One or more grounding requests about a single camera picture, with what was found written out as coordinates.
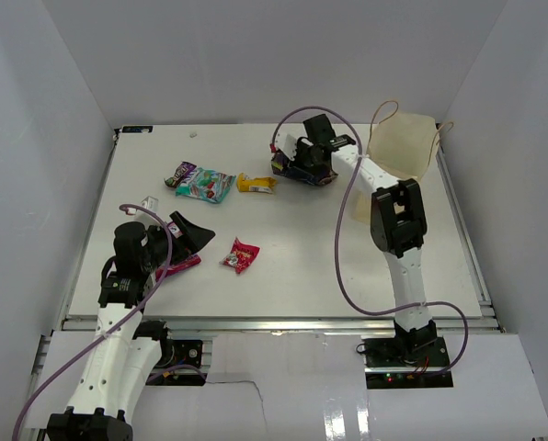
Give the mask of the magenta Fox's candy bag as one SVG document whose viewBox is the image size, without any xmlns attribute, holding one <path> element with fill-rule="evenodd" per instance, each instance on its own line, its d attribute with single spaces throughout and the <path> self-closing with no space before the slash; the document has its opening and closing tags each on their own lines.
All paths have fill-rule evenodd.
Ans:
<svg viewBox="0 0 548 441">
<path fill-rule="evenodd" d="M 199 265 L 200 263 L 201 258 L 198 255 L 194 254 L 182 262 L 170 264 L 169 266 L 167 266 L 166 277 L 172 277 L 173 275 L 186 271 L 194 266 Z"/>
</svg>

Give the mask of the red small candy packet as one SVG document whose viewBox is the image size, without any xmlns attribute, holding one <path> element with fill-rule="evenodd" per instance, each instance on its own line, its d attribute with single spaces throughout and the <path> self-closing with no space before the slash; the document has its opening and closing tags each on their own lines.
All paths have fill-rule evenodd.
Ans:
<svg viewBox="0 0 548 441">
<path fill-rule="evenodd" d="M 258 246 L 242 243 L 238 238 L 235 238 L 230 252 L 221 260 L 220 264 L 232 268 L 237 275 L 241 275 L 253 264 L 259 252 Z"/>
</svg>

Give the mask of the dark purple chips bag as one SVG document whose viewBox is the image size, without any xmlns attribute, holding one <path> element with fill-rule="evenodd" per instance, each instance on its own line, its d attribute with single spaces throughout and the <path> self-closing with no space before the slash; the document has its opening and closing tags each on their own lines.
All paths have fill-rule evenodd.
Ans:
<svg viewBox="0 0 548 441">
<path fill-rule="evenodd" d="M 282 151 L 272 155 L 270 166 L 274 175 L 315 187 L 326 186 L 337 178 L 337 173 L 326 165 L 306 166 L 291 161 Z"/>
</svg>

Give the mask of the teal candy bag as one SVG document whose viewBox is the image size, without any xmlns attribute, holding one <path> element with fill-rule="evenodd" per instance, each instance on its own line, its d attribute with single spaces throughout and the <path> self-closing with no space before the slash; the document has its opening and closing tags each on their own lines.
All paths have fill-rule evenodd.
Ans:
<svg viewBox="0 0 548 441">
<path fill-rule="evenodd" d="M 197 167 L 178 185 L 175 196 L 219 204 L 228 195 L 235 179 L 234 175 Z"/>
</svg>

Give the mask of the purple chocolate candy packet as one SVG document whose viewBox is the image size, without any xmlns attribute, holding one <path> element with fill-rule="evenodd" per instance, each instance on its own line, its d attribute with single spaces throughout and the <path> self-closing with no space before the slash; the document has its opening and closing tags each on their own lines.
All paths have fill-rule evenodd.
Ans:
<svg viewBox="0 0 548 441">
<path fill-rule="evenodd" d="M 168 188 L 176 189 L 196 168 L 197 166 L 193 163 L 181 162 L 174 174 L 164 180 L 165 185 Z"/>
</svg>

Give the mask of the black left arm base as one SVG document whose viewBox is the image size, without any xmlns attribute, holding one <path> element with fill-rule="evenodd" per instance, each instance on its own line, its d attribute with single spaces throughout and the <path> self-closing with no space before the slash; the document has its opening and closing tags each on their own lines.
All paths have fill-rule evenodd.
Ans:
<svg viewBox="0 0 548 441">
<path fill-rule="evenodd" d="M 165 351 L 150 374 L 150 386 L 203 386 L 201 370 L 203 342 L 201 340 L 166 341 Z"/>
</svg>

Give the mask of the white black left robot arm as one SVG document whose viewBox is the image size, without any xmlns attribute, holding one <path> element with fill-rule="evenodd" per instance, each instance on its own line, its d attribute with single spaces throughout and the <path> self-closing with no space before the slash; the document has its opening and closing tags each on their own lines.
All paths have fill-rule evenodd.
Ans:
<svg viewBox="0 0 548 441">
<path fill-rule="evenodd" d="M 166 225 L 133 220 L 114 231 L 114 254 L 101 273 L 95 347 L 74 394 L 46 427 L 51 440 L 131 440 L 132 415 L 154 367 L 168 364 L 174 344 L 166 325 L 143 318 L 144 301 L 171 265 L 204 248 L 214 231 L 175 211 Z"/>
</svg>

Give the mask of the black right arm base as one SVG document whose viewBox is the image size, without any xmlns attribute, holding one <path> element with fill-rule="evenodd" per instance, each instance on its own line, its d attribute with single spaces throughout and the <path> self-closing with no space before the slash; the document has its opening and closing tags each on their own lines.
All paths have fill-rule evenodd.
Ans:
<svg viewBox="0 0 548 441">
<path fill-rule="evenodd" d="M 449 389 L 450 372 L 438 374 L 450 364 L 442 337 L 418 355 L 403 355 L 394 338 L 364 339 L 355 352 L 363 357 L 368 390 Z"/>
</svg>

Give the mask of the yellow snack wrapper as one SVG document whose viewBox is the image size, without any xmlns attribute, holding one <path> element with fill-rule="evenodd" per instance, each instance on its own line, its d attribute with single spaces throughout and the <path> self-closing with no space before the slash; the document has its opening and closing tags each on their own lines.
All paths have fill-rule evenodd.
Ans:
<svg viewBox="0 0 548 441">
<path fill-rule="evenodd" d="M 241 173 L 236 178 L 236 186 L 242 193 L 264 193 L 273 194 L 278 181 L 269 176 L 250 177 Z"/>
</svg>

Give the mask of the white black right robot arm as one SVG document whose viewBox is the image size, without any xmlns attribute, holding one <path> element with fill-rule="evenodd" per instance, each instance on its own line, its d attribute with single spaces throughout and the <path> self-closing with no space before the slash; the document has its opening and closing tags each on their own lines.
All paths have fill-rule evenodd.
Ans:
<svg viewBox="0 0 548 441">
<path fill-rule="evenodd" d="M 338 246 L 343 215 L 339 214 L 334 237 L 334 266 L 344 300 L 355 311 L 369 317 L 394 316 L 394 352 L 404 365 L 413 367 L 428 355 L 437 341 L 436 324 L 428 310 L 421 271 L 421 248 L 428 224 L 419 183 L 400 180 L 361 152 L 360 139 L 336 135 L 324 114 L 303 122 L 306 135 L 295 141 L 300 165 L 335 167 L 350 174 L 340 205 L 347 205 L 351 188 L 371 197 L 371 238 L 389 267 L 394 308 L 366 311 L 348 295 L 340 272 Z"/>
</svg>

